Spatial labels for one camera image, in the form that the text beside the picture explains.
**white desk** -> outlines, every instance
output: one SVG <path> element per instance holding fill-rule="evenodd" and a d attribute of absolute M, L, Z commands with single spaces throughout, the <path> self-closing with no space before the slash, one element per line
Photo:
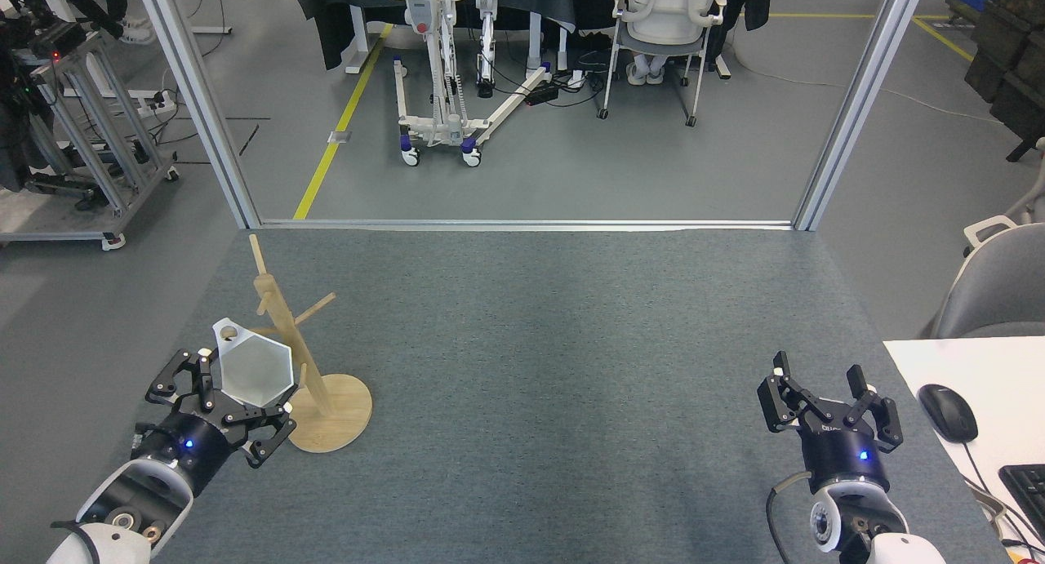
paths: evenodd
<path fill-rule="evenodd" d="M 1045 337 L 885 342 L 885 347 L 915 396 L 923 385 L 934 383 L 969 401 L 979 428 L 969 451 L 991 494 L 1017 507 L 998 469 L 1045 464 L 1045 403 L 1038 397 L 1045 391 Z M 961 445 L 939 441 L 958 470 L 976 480 Z M 1006 531 L 1006 537 L 1016 535 Z"/>

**chair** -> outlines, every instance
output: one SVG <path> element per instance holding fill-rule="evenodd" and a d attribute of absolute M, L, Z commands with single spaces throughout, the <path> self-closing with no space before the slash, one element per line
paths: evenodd
<path fill-rule="evenodd" d="M 1038 139 L 1037 147 L 1039 150 L 1045 150 L 1045 137 Z M 1035 181 L 1034 187 L 1025 195 L 1020 196 L 1013 207 L 1008 207 L 1004 215 L 994 215 L 966 227 L 965 234 L 969 240 L 966 255 L 969 256 L 974 249 L 978 249 L 986 237 L 1012 227 L 1025 226 L 1027 222 L 1045 222 L 1045 159 L 1042 159 L 1039 166 L 1038 181 Z"/>
<path fill-rule="evenodd" d="M 709 36 L 704 33 L 711 26 L 721 24 L 724 15 L 725 0 L 617 0 L 613 7 L 617 26 L 613 28 L 612 54 L 609 57 L 610 76 L 606 80 L 606 94 L 599 110 L 600 120 L 609 117 L 612 73 L 617 72 L 617 56 L 621 48 L 626 48 L 642 54 L 686 55 L 682 87 L 689 85 L 691 61 L 694 55 L 699 55 L 697 88 L 686 121 L 687 125 L 694 126 L 707 54 Z"/>
<path fill-rule="evenodd" d="M 1045 334 L 1045 222 L 989 237 L 966 259 L 933 339 Z"/>

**white sneaker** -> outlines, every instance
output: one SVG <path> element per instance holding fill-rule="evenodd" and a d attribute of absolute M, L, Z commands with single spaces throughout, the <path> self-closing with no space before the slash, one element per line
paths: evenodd
<path fill-rule="evenodd" d="M 646 84 L 663 84 L 664 81 L 664 69 L 653 72 L 650 70 L 649 74 L 646 74 Z"/>
<path fill-rule="evenodd" d="M 642 85 L 646 84 L 646 76 L 645 74 L 637 76 L 635 69 L 635 63 L 632 62 L 624 68 L 624 72 L 628 74 L 628 84 L 634 85 L 634 87 L 642 87 Z"/>
<path fill-rule="evenodd" d="M 156 40 L 153 29 L 144 28 L 123 28 L 123 36 L 120 36 L 122 43 L 134 44 L 134 46 L 148 46 Z"/>
<path fill-rule="evenodd" d="M 148 17 L 123 17 L 120 20 L 120 25 L 123 25 L 124 28 L 153 29 L 153 23 Z"/>

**metal rack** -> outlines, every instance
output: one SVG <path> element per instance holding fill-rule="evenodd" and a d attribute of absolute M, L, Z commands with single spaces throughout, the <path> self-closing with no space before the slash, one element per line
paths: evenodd
<path fill-rule="evenodd" d="M 133 133 L 124 137 L 115 116 L 109 110 L 99 88 L 87 70 L 87 60 L 97 63 L 104 84 L 115 92 L 115 98 L 130 121 Z M 177 181 L 173 157 L 161 151 L 139 118 L 138 110 L 120 84 L 112 61 L 106 54 L 99 36 L 91 33 L 86 43 L 71 53 L 40 66 L 32 79 L 51 107 L 57 121 L 68 134 L 76 151 L 89 170 L 90 178 L 108 204 L 79 211 L 75 201 L 33 192 L 0 191 L 0 241 L 100 240 L 103 251 L 123 246 L 123 229 L 141 209 L 161 181 Z M 74 115 L 62 99 L 57 80 L 66 80 L 80 96 L 85 110 L 94 121 L 96 132 L 112 150 L 122 178 L 112 178 L 108 166 L 85 136 Z M 55 144 L 49 126 L 39 115 L 30 115 L 30 134 L 55 173 L 75 178 L 74 166 Z M 129 139 L 137 141 L 136 150 Z"/>

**white office chair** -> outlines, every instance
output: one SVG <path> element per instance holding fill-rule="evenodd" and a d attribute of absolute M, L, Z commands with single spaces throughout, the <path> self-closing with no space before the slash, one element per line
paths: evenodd
<path fill-rule="evenodd" d="M 606 94 L 599 110 L 600 120 L 609 117 L 609 88 L 612 74 L 617 72 L 617 56 L 621 48 L 626 48 L 640 54 L 686 55 L 682 87 L 689 85 L 690 63 L 694 55 L 699 55 L 697 88 L 686 121 L 687 125 L 694 126 L 707 54 L 705 32 L 711 26 L 721 24 L 724 15 L 725 0 L 617 0 L 613 6 L 617 26 L 609 57 L 610 76 L 606 80 Z"/>
<path fill-rule="evenodd" d="M 1039 150 L 1045 151 L 1045 137 L 1038 140 Z M 994 236 L 1012 230 L 1016 226 L 1026 226 L 1029 222 L 1045 222 L 1045 159 L 1042 159 L 1038 169 L 1038 181 L 1019 201 L 1008 207 L 1004 215 L 994 215 L 982 221 L 974 222 L 966 227 L 966 239 L 969 246 L 966 249 L 966 256 L 978 249 L 986 237 Z"/>

